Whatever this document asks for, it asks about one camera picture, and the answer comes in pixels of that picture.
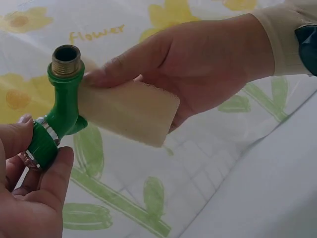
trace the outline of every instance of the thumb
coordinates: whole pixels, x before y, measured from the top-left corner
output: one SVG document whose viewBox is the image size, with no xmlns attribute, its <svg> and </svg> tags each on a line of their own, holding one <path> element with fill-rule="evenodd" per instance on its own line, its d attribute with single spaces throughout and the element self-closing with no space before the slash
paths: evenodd
<svg viewBox="0 0 317 238">
<path fill-rule="evenodd" d="M 27 149 L 32 140 L 33 120 L 23 116 L 19 123 L 0 124 L 0 160 L 9 159 Z"/>
<path fill-rule="evenodd" d="M 96 87 L 115 87 L 140 74 L 158 68 L 166 59 L 172 36 L 162 31 L 128 49 L 102 68 L 85 75 L 85 81 Z"/>
</svg>

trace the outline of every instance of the wrist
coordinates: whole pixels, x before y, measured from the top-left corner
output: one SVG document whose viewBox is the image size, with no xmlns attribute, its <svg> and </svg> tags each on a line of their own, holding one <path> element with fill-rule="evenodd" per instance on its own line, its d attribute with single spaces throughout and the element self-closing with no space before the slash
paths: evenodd
<svg viewBox="0 0 317 238">
<path fill-rule="evenodd" d="M 237 60 L 241 63 L 246 81 L 272 76 L 274 55 L 261 23 L 251 14 L 233 17 L 228 21 L 234 35 Z"/>
</svg>

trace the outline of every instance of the dark blue object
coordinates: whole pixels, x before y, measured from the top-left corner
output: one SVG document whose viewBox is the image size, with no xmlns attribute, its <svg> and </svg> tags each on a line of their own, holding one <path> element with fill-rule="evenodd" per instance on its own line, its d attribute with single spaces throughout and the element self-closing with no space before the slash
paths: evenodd
<svg viewBox="0 0 317 238">
<path fill-rule="evenodd" d="M 299 56 L 304 66 L 317 76 L 317 25 L 303 26 L 295 30 L 299 42 Z"/>
</svg>

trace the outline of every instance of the fingernail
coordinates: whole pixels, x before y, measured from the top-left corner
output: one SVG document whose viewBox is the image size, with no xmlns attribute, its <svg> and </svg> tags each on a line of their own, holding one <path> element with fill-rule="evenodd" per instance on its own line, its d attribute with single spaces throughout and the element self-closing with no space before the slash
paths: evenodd
<svg viewBox="0 0 317 238">
<path fill-rule="evenodd" d="M 104 73 L 101 70 L 88 72 L 85 74 L 84 80 L 91 86 L 101 86 L 104 82 Z"/>
<path fill-rule="evenodd" d="M 27 123 L 31 119 L 30 114 L 25 114 L 22 117 L 20 117 L 18 123 Z"/>
</svg>

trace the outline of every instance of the green plastic elbow fitting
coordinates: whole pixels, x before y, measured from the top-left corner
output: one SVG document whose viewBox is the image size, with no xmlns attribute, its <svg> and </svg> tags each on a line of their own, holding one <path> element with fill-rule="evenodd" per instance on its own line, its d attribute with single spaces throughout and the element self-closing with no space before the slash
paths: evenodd
<svg viewBox="0 0 317 238">
<path fill-rule="evenodd" d="M 19 154 L 29 169 L 49 168 L 57 156 L 61 139 L 87 126 L 78 112 L 78 87 L 84 71 L 77 47 L 63 45 L 54 51 L 48 66 L 48 78 L 55 88 L 54 106 L 47 115 L 34 120 L 31 144 Z"/>
</svg>

